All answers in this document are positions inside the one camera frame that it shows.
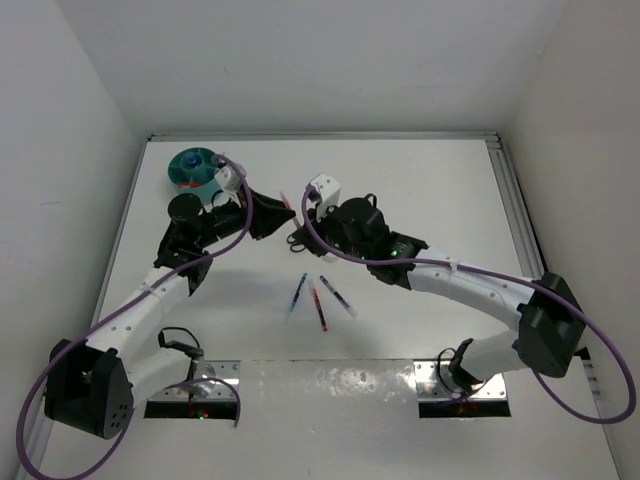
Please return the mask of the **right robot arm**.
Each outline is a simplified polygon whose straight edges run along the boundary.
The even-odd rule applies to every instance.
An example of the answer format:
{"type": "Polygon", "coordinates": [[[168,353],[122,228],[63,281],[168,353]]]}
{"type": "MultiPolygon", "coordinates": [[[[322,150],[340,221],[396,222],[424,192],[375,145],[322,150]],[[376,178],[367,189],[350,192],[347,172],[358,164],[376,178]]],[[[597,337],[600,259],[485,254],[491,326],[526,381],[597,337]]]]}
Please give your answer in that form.
{"type": "Polygon", "coordinates": [[[500,334],[466,339],[454,350],[437,371],[443,389],[467,395],[497,374],[525,368],[551,378],[566,375],[584,325],[561,276],[509,280],[457,263],[391,230],[373,194],[337,204],[309,188],[302,204],[304,223],[293,236],[314,255],[335,254],[365,266],[384,284],[448,298],[505,325],[500,334]]]}

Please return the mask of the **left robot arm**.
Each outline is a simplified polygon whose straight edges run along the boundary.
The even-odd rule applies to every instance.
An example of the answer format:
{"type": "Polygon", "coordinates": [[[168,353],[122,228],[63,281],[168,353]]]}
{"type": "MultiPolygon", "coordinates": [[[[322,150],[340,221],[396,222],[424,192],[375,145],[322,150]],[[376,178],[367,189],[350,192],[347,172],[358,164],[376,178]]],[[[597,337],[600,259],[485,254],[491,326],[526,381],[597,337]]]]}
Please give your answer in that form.
{"type": "Polygon", "coordinates": [[[201,348],[160,338],[150,357],[137,360],[137,351],[204,282],[213,262],[207,247],[242,231],[261,240],[294,213],[280,200],[249,191],[211,210],[196,195],[182,193],[170,201],[168,216],[151,270],[114,319],[79,342],[62,340],[53,348],[45,388],[49,419],[111,439],[139,403],[190,379],[201,348]]]}

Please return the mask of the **pink highlighter pen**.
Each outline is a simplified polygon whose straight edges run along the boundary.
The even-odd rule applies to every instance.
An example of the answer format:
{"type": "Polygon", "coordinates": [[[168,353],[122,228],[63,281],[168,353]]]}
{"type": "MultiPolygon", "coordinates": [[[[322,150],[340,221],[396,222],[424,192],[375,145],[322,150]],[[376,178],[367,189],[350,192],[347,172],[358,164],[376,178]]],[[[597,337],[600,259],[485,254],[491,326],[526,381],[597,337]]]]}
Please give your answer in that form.
{"type": "Polygon", "coordinates": [[[286,194],[284,193],[283,190],[280,190],[279,194],[280,194],[281,201],[284,203],[284,205],[287,207],[287,209],[290,210],[293,213],[292,222],[293,222],[293,224],[295,226],[295,229],[296,230],[300,229],[301,228],[301,223],[299,222],[299,220],[297,218],[296,211],[295,211],[291,201],[286,196],[286,194]]]}

